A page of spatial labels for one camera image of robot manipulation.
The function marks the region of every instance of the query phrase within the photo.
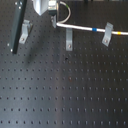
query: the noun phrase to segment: metal plate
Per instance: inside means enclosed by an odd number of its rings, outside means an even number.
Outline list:
[[[33,29],[25,45],[12,55],[10,39],[15,0],[0,4],[1,128],[127,128],[128,37],[73,31],[72,52],[66,51],[66,30],[54,29],[48,12],[39,17],[28,1],[25,19]],[[69,24],[128,31],[124,2],[67,2]],[[60,20],[67,16],[60,7]]]

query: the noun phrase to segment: bracket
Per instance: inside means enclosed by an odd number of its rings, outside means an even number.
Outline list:
[[[72,29],[66,28],[66,51],[73,50],[72,35],[73,35]]]
[[[22,35],[19,40],[20,44],[25,44],[27,37],[28,37],[29,33],[31,32],[32,26],[33,25],[30,23],[30,21],[24,20],[24,22],[22,24]]]
[[[105,35],[104,35],[104,38],[102,40],[102,43],[104,45],[106,45],[107,47],[108,47],[110,40],[111,40],[112,30],[113,30],[113,25],[110,23],[107,23],[107,25],[105,27]]]
[[[51,21],[52,21],[52,26],[54,28],[56,28],[56,15],[55,16],[51,16]]]

